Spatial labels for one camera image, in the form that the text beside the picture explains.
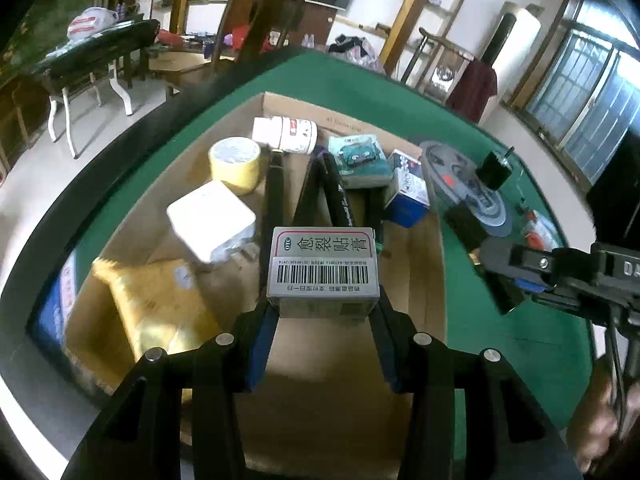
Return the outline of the person right hand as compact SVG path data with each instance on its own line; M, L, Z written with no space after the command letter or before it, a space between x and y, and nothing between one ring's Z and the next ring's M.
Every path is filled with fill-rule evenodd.
M611 408L611 372L605 356L594 364L589 384L566 428L566 445L578 470L585 474L608 452L616 435L617 418Z

